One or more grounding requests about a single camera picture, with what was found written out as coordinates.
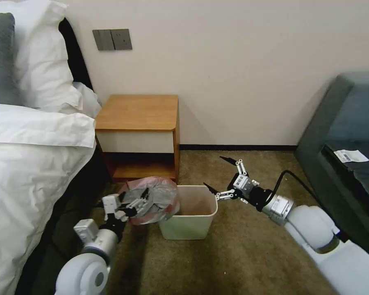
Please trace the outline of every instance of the nightstand drawer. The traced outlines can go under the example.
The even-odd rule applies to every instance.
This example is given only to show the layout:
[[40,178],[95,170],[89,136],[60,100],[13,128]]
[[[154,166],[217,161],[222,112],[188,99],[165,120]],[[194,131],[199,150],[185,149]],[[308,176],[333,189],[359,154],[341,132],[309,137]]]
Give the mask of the nightstand drawer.
[[173,153],[172,132],[96,131],[103,152]]

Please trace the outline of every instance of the gray pillow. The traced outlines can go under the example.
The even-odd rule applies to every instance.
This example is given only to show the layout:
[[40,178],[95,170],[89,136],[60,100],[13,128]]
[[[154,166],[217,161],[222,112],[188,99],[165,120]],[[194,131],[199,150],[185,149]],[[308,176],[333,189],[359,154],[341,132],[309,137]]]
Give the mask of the gray pillow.
[[14,27],[12,14],[0,14],[0,104],[23,105],[14,80]]

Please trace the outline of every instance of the bed frame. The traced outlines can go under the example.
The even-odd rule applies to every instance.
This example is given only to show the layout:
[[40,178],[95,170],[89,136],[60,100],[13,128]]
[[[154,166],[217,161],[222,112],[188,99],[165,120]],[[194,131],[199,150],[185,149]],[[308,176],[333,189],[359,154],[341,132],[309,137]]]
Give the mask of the bed frame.
[[[66,42],[68,65],[74,81],[93,89],[74,31],[66,19],[60,23],[59,31]],[[56,202],[40,243],[23,268],[16,294],[54,294],[61,267],[76,254],[81,244],[72,227],[79,219],[88,217],[97,197],[103,193],[104,184],[109,181],[100,147],[97,146],[91,160]]]

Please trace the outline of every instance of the wooden nightstand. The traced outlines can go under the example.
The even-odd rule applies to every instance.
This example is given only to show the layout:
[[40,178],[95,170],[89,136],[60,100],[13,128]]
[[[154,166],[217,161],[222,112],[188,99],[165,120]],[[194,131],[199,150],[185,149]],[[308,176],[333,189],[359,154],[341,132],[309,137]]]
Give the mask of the wooden nightstand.
[[114,182],[148,176],[178,181],[176,95],[112,95],[96,118],[96,136]]

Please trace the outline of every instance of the barcode sticker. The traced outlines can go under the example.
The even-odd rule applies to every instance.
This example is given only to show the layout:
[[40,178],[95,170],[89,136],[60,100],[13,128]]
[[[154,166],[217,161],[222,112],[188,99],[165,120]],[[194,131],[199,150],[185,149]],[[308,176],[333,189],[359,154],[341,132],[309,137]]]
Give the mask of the barcode sticker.
[[361,153],[359,150],[355,151],[349,151],[349,150],[338,150],[334,152],[334,154],[338,157],[338,159],[342,163],[347,162],[367,162],[369,159],[365,157],[363,153]]

